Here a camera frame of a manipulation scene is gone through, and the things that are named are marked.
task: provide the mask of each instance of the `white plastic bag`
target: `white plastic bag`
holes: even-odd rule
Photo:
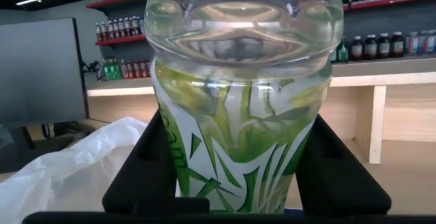
[[[146,126],[123,118],[30,162],[0,184],[0,223],[38,211],[103,211],[104,193]]]

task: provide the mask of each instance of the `red shelf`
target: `red shelf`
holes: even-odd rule
[[[100,2],[88,4],[87,8],[104,11],[109,8],[122,7],[124,5],[132,3],[146,3],[146,0],[103,0]]]
[[[134,36],[134,37],[123,37],[119,39],[110,39],[110,40],[104,40],[95,43],[97,46],[113,46],[116,44],[125,44],[130,42],[140,42],[144,41],[146,38],[145,36]]]
[[[372,1],[362,1],[362,2],[356,2],[352,3],[351,10],[357,10],[357,9],[364,9],[364,8],[370,8],[370,7],[379,7],[384,5],[392,5],[395,3],[404,3],[404,2],[410,2],[410,1],[417,1],[417,0],[372,0]],[[343,6],[343,10],[347,11],[350,10],[348,5]]]

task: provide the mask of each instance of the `computer monitor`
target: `computer monitor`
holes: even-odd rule
[[[0,26],[0,172],[71,142],[33,142],[27,125],[89,117],[80,60],[74,18]]]

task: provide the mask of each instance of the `black holder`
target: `black holder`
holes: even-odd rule
[[[318,116],[296,171],[304,216],[209,214],[203,198],[174,197],[176,170],[159,111],[103,198],[106,212],[39,212],[23,223],[434,223],[386,215],[389,195]]]

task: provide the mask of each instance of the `drink bottle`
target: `drink bottle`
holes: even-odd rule
[[[332,77],[342,0],[148,0],[151,77],[184,197],[283,213]]]

